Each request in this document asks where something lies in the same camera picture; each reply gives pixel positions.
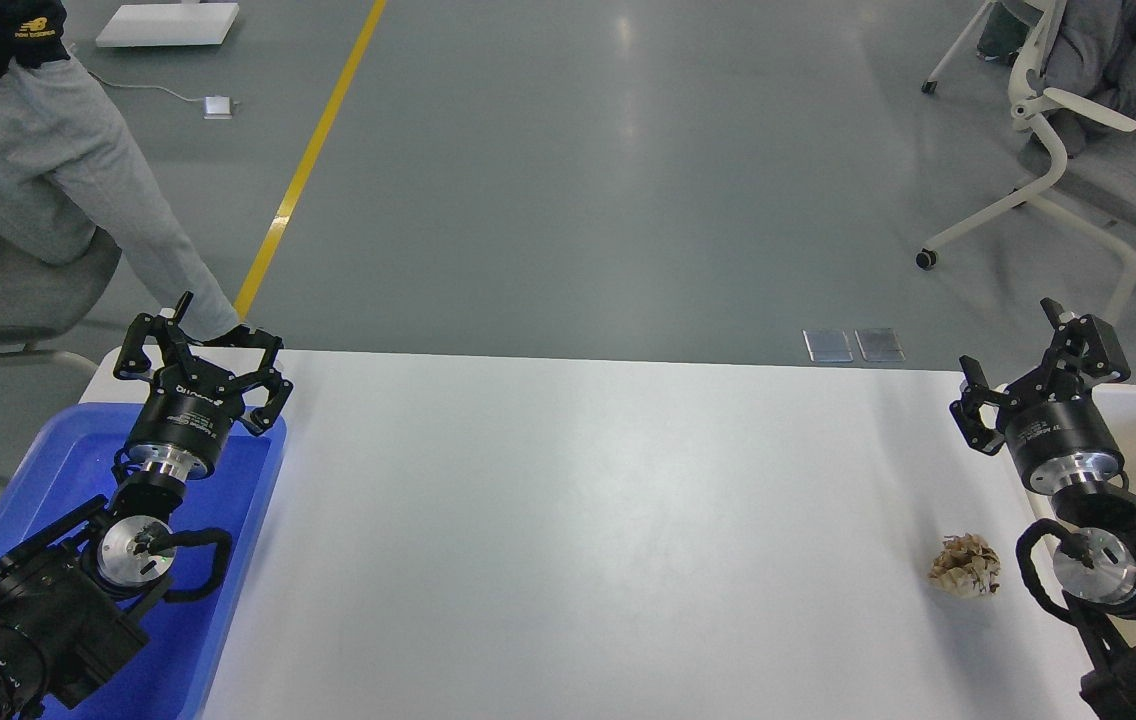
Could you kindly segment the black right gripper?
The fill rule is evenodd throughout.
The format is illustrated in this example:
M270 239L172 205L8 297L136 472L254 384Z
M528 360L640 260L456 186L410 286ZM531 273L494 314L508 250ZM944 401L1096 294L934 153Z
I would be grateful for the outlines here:
M1071 313L1053 299L1039 305L1054 327L1043 359L1028 374L1030 388L1042 397L1013 397L989 387L979 361L960 355L964 382L949 415L967 446L980 454L994 457L1006 446L1022 487L1031 493L1113 480L1125 459L1088 395L1099 384L1129 379L1129 360L1116 328L1097 315ZM984 407L999 409L999 429L983 419Z

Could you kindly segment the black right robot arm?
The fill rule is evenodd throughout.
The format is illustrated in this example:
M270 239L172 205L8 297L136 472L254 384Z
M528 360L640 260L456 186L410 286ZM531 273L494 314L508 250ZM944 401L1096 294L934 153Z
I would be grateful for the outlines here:
M962 355L949 405L967 445L1006 447L1022 486L1051 501L1016 543L1022 583L1043 610L1072 626L1092 661L1080 694L1099 719L1136 719L1136 495L1092 392L1130 368L1116 328L1053 299L1053 336L1039 365L997 390Z

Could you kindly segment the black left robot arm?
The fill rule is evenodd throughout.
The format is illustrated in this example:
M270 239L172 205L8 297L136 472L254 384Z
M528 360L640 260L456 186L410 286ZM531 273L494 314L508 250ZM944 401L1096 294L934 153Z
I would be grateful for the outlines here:
M276 368L284 342L239 325L217 348L257 348L242 375L202 359L170 316L140 313L114 366L147 382L147 404L114 457L117 487L48 524L0 556L0 719L37 719L44 697L80 705L147 646L143 616L222 587L233 559L228 530L174 530L187 483L215 474L235 424L275 427L293 384Z

